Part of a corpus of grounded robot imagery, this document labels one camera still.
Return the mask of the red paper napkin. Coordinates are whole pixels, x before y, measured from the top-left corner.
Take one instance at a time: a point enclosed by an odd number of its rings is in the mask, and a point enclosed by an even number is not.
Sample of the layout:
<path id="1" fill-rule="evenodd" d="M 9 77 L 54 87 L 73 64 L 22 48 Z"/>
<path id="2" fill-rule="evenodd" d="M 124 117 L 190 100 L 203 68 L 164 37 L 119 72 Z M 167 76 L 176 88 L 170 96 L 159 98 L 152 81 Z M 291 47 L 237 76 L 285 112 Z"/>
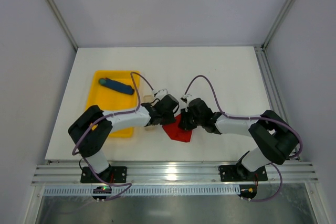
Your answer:
<path id="1" fill-rule="evenodd" d="M 176 121 L 172 124 L 163 125 L 162 128 L 168 137 L 172 140 L 189 143 L 192 138 L 192 131 L 186 131 L 179 128 L 179 123 L 181 121 L 181 115 L 175 117 Z"/>

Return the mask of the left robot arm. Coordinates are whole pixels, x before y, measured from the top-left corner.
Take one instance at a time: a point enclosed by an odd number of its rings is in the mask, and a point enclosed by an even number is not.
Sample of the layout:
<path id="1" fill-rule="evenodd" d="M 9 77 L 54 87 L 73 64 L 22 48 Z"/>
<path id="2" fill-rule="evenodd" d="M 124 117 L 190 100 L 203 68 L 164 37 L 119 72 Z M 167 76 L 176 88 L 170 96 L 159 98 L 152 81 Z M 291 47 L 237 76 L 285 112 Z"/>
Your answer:
<path id="1" fill-rule="evenodd" d="M 81 155 L 89 166 L 90 177 L 112 183 L 113 168 L 102 151 L 109 134 L 130 127 L 172 124 L 178 108 L 179 102 L 170 94 L 131 110 L 103 111 L 92 105 L 68 129 L 75 144 L 72 155 Z"/>

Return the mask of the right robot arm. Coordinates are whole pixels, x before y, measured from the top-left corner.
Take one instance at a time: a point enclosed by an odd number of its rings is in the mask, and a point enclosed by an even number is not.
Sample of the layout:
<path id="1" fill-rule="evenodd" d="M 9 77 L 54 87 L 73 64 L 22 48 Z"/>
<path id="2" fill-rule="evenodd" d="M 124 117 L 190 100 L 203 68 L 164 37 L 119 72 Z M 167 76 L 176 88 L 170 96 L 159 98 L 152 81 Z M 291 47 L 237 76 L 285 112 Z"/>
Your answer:
<path id="1" fill-rule="evenodd" d="M 213 112 L 200 98 L 184 95 L 181 100 L 186 108 L 181 110 L 179 128 L 193 130 L 198 126 L 212 134 L 250 136 L 256 148 L 245 153 L 234 165 L 218 168 L 223 182 L 267 180 L 265 166 L 281 165 L 300 143 L 293 129 L 274 111 L 267 110 L 260 116 L 234 116 Z"/>

